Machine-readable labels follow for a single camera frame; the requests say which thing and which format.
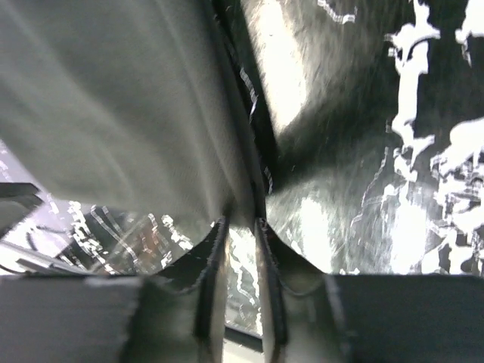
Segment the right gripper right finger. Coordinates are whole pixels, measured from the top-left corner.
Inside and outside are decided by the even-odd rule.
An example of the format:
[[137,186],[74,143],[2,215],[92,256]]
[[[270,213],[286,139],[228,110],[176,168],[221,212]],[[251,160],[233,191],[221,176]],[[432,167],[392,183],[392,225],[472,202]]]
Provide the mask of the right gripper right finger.
[[331,275],[257,219],[267,362],[481,362],[483,281]]

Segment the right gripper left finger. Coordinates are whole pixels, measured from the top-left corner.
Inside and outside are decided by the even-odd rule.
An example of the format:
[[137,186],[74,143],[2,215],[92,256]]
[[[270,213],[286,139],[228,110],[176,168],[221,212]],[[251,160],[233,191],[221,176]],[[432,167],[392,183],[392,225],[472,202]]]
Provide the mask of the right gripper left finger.
[[1,360],[221,361],[228,227],[152,276],[4,276]]

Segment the black t shirt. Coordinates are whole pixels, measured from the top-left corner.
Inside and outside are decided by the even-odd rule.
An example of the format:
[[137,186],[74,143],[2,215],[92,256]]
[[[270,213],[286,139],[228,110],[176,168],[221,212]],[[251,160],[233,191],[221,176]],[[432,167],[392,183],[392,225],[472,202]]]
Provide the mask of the black t shirt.
[[266,214],[209,1],[3,1],[1,139],[62,199],[248,228]]

